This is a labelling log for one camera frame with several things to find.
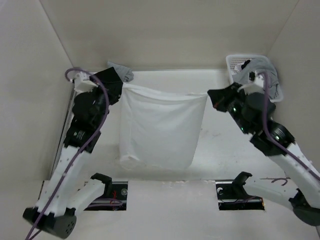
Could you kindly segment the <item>white tank top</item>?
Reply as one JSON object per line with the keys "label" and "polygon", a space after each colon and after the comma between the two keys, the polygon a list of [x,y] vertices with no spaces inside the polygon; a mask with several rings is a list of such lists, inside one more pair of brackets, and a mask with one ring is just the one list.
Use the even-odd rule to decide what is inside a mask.
{"label": "white tank top", "polygon": [[187,169],[193,162],[208,95],[125,84],[120,98],[119,161],[126,169]]}

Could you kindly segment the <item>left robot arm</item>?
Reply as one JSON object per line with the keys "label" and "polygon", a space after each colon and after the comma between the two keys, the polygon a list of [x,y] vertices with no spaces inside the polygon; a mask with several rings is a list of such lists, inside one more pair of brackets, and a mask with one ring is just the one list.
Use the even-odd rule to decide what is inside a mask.
{"label": "left robot arm", "polygon": [[94,203],[98,198],[112,195],[112,178],[100,173],[90,177],[83,188],[72,195],[86,156],[94,150],[101,136],[101,128],[109,114],[109,107],[121,97],[123,81],[114,67],[91,74],[81,68],[65,72],[73,83],[76,96],[72,104],[70,126],[66,132],[56,168],[35,206],[24,210],[23,218],[31,224],[26,239],[32,240],[39,232],[46,232],[61,240],[69,237],[75,228],[77,217],[87,208],[122,205],[119,200]]}

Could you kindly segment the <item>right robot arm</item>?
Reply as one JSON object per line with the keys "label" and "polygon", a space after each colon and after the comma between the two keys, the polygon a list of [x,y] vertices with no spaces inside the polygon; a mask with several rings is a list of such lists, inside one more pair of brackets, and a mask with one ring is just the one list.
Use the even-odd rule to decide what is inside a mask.
{"label": "right robot arm", "polygon": [[294,136],[272,119],[276,105],[260,92],[246,94],[238,83],[207,92],[212,106],[229,113],[250,143],[276,163],[296,187],[279,186],[242,171],[218,196],[235,199],[235,204],[261,197],[291,210],[307,225],[320,225],[320,174],[303,157]]}

